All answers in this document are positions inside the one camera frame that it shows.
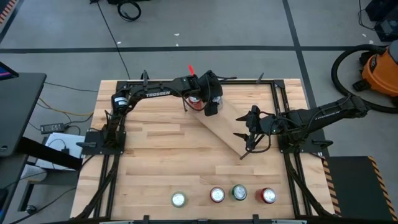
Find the power adapter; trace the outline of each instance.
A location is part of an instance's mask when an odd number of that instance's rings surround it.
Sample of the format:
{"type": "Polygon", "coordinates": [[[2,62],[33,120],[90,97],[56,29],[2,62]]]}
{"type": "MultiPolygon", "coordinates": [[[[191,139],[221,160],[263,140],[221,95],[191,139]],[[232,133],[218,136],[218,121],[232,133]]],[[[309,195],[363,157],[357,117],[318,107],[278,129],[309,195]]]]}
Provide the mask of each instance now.
{"type": "Polygon", "coordinates": [[[65,125],[63,123],[40,125],[40,131],[42,134],[62,133],[65,131],[65,125]]]}

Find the wooden tabletop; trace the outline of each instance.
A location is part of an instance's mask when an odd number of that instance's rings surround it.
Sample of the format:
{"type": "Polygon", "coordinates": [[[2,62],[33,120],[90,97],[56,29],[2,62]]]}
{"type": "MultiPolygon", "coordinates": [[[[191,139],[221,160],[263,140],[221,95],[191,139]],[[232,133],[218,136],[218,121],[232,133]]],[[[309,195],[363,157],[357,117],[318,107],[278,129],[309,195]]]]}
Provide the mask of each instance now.
{"type": "MultiPolygon", "coordinates": [[[[111,111],[110,99],[116,82],[101,82],[92,128],[101,129],[106,122],[104,110],[111,111]]],[[[291,109],[307,108],[300,80],[286,79],[285,85],[291,109]]],[[[252,105],[274,113],[268,85],[223,85],[223,90],[224,98],[240,108],[242,115],[252,105]]],[[[225,142],[190,112],[184,112],[181,99],[173,96],[140,101],[127,116],[126,131],[113,220],[142,220],[144,215],[150,215],[151,220],[250,219],[253,214],[260,218],[294,217],[284,159],[275,136],[269,151],[250,154],[240,161],[239,155],[225,142]],[[228,191],[235,184],[247,188],[246,200],[231,200],[228,191]],[[216,186],[227,193],[221,203],[214,203],[209,197],[210,190],[216,186]],[[268,205],[254,199],[254,192],[264,187],[275,190],[275,203],[268,205]],[[183,208],[175,208],[170,203],[176,191],[184,192],[188,198],[183,208]]],[[[267,138],[259,145],[267,146],[267,138]]],[[[301,159],[308,188],[323,207],[333,213],[321,160],[309,154],[302,154],[301,159]]],[[[102,161],[103,156],[95,156],[84,166],[71,217],[78,215],[96,192],[102,161]]],[[[304,214],[301,193],[296,189],[300,211],[304,214]]]]}

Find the computer screen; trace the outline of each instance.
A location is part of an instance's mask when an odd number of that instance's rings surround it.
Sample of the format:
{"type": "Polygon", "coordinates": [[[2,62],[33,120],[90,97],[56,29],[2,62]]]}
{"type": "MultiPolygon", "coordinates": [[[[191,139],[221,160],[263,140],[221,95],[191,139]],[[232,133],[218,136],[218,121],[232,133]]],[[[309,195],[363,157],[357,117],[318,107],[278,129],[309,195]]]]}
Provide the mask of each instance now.
{"type": "Polygon", "coordinates": [[[0,80],[18,77],[18,73],[0,62],[0,80]]]}

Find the wooden board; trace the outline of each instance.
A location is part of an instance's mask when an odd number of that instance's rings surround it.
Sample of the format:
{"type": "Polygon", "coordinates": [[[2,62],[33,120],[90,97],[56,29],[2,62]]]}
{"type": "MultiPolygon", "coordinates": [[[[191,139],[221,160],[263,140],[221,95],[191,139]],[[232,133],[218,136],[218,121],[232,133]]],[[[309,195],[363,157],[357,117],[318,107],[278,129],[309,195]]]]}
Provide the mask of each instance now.
{"type": "MultiPolygon", "coordinates": [[[[285,80],[285,84],[291,109],[306,108],[300,80],[285,80]]],[[[106,122],[104,110],[110,111],[115,87],[116,81],[101,82],[92,128],[99,129],[106,122]]],[[[242,110],[242,114],[252,105],[274,113],[267,85],[225,85],[223,90],[224,98],[242,110]]],[[[260,218],[294,217],[284,160],[274,136],[269,151],[250,154],[240,161],[224,141],[191,113],[183,111],[180,98],[172,96],[140,101],[127,116],[126,131],[113,220],[142,220],[144,215],[153,220],[248,219],[253,214],[259,214],[260,218]],[[246,186],[246,200],[236,202],[229,197],[222,203],[210,200],[209,191],[214,186],[227,192],[234,184],[246,186]],[[255,190],[263,187],[275,190],[274,204],[255,201],[255,190]],[[188,197],[183,208],[170,204],[176,191],[185,192],[188,197]]],[[[267,143],[264,138],[259,147],[267,143]]],[[[103,156],[95,156],[81,171],[71,217],[83,210],[98,188],[102,160],[103,156]]],[[[308,188],[325,209],[333,212],[321,160],[307,154],[302,156],[302,164],[308,188]]]]}
{"type": "Polygon", "coordinates": [[[245,115],[244,110],[237,109],[237,107],[227,99],[223,99],[221,108],[219,108],[218,113],[213,116],[206,116],[203,112],[188,110],[232,150],[240,156],[245,155],[246,150],[244,150],[244,148],[246,147],[246,142],[233,134],[246,134],[249,132],[245,122],[235,120],[245,115]]]}

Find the orange shop vacuum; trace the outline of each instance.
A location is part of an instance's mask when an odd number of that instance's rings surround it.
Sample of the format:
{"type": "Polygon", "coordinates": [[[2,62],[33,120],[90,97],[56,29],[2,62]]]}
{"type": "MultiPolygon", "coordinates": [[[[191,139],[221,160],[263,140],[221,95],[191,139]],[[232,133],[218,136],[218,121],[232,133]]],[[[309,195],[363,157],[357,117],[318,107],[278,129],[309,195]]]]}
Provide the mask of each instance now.
{"type": "MultiPolygon", "coordinates": [[[[393,104],[398,106],[398,40],[387,47],[363,44],[343,52],[331,68],[331,79],[336,89],[345,96],[352,94],[340,83],[337,70],[347,56],[358,51],[365,52],[359,58],[363,66],[362,79],[353,84],[354,89],[356,91],[372,89],[389,95],[393,104]]],[[[398,113],[397,107],[377,105],[366,100],[364,102],[376,111],[398,113]]]]}

